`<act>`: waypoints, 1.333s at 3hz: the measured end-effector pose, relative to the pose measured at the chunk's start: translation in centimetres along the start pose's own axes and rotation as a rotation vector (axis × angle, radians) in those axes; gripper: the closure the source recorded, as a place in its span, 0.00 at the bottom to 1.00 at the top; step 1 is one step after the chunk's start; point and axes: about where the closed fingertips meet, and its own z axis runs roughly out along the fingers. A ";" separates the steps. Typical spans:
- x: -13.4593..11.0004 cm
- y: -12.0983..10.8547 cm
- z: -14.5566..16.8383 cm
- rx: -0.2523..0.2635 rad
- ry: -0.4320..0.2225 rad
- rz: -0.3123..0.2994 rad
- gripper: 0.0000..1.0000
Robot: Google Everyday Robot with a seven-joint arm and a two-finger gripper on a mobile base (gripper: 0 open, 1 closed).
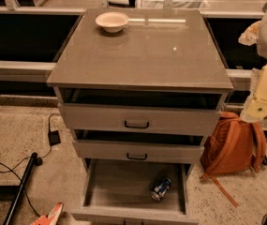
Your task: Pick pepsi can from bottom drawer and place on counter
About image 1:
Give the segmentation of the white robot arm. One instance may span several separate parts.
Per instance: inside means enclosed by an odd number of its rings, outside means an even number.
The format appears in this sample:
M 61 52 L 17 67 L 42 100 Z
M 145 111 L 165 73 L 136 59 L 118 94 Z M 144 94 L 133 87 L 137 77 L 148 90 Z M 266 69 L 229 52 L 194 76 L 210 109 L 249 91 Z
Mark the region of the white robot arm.
M 261 21 L 252 23 L 238 38 L 247 46 L 257 45 L 259 56 L 267 59 L 267 11 Z M 267 64 L 251 73 L 250 95 L 247 97 L 240 117 L 245 122 L 257 122 L 267 116 Z

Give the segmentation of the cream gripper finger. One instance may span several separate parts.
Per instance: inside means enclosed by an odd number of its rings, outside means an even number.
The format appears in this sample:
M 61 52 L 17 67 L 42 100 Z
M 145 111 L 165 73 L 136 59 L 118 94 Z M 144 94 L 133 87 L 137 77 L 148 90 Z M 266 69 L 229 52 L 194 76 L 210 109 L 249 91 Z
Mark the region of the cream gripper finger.
M 260 21 L 252 23 L 245 31 L 239 36 L 238 42 L 246 46 L 252 46 L 258 41 L 260 30 Z

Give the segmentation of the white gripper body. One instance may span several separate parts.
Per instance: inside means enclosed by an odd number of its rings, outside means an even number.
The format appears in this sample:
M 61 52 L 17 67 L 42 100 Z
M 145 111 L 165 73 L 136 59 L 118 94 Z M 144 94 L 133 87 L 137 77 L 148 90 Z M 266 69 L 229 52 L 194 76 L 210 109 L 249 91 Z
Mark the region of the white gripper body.
M 245 100 L 240 118 L 248 123 L 262 121 L 267 116 L 267 64 L 253 68 L 250 78 L 250 95 Z

